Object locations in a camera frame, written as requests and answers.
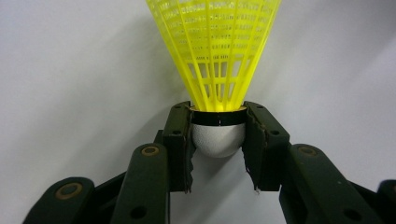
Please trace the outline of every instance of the yellow plastic mesh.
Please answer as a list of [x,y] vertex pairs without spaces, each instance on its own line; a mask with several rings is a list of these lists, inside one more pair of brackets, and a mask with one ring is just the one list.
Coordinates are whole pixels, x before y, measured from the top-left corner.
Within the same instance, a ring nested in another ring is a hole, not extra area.
[[200,111],[241,106],[280,0],[147,0]]

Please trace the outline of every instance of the shuttlecock cork base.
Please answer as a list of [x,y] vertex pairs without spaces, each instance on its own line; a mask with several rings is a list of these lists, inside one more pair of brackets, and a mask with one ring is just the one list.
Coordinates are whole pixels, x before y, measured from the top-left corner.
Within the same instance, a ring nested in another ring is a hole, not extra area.
[[204,155],[223,158],[233,155],[245,140],[246,108],[233,112],[203,112],[191,108],[191,137]]

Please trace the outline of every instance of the white background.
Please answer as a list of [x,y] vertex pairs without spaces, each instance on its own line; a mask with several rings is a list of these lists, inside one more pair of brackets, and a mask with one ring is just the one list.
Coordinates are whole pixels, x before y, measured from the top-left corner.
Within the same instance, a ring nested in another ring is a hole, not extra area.
[[[396,178],[396,2],[284,0],[246,100],[376,190]],[[69,176],[101,184],[189,100],[144,0],[0,0],[0,222]],[[242,153],[194,155],[172,223],[285,223]]]

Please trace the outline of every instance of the black band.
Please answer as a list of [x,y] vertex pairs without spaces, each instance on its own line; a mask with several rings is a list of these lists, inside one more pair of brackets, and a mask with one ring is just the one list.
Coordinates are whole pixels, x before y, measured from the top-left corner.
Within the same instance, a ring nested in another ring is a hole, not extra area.
[[247,109],[232,112],[203,112],[191,109],[191,123],[205,126],[230,126],[245,123]]

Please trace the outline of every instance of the white cork tip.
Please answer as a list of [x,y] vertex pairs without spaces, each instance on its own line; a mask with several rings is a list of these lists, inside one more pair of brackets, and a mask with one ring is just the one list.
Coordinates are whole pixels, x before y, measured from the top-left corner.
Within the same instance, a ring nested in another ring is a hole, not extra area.
[[244,143],[245,123],[230,126],[192,124],[192,142],[208,157],[233,155]]

